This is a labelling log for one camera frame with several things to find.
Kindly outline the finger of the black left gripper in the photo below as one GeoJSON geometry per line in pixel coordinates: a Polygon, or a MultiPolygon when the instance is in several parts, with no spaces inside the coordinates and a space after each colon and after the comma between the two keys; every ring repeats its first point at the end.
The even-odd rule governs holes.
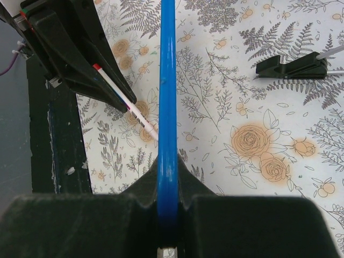
{"type": "Polygon", "coordinates": [[[99,20],[93,1],[66,1],[71,36],[86,61],[100,65],[125,96],[136,103],[124,75],[120,71],[99,20]]]}
{"type": "Polygon", "coordinates": [[[72,39],[69,22],[63,23],[53,10],[36,12],[28,20],[59,77],[72,91],[107,103],[122,113],[127,111],[125,103],[81,54],[72,39]]]}

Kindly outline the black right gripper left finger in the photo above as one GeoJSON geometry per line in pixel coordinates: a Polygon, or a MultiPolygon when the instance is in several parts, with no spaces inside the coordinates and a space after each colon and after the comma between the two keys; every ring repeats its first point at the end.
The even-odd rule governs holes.
{"type": "Polygon", "coordinates": [[[1,216],[1,257],[156,257],[157,163],[119,194],[33,193],[1,216]]]}

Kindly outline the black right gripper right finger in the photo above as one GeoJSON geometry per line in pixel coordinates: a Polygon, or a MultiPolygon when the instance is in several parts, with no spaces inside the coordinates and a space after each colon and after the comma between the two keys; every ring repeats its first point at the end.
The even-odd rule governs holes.
{"type": "Polygon", "coordinates": [[[302,197],[219,196],[178,160],[178,257],[338,257],[323,216],[302,197]]]}

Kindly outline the blue framed whiteboard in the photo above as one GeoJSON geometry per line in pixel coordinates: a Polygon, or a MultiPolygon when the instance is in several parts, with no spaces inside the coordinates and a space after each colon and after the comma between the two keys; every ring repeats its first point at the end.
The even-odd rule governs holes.
{"type": "Polygon", "coordinates": [[[175,1],[161,2],[157,218],[159,246],[177,243],[178,164],[175,1]]]}

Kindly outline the red white marker pen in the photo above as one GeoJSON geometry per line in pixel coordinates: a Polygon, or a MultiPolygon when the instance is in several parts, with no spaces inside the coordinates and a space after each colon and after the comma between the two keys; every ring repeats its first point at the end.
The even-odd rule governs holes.
{"type": "Polygon", "coordinates": [[[154,126],[145,118],[141,111],[132,103],[126,95],[119,89],[119,87],[114,83],[112,79],[107,75],[101,66],[98,64],[93,64],[93,67],[101,75],[103,79],[108,83],[108,85],[113,89],[116,95],[125,103],[127,110],[130,114],[139,122],[139,124],[144,128],[144,130],[155,140],[159,140],[159,135],[155,130],[154,126]]]}

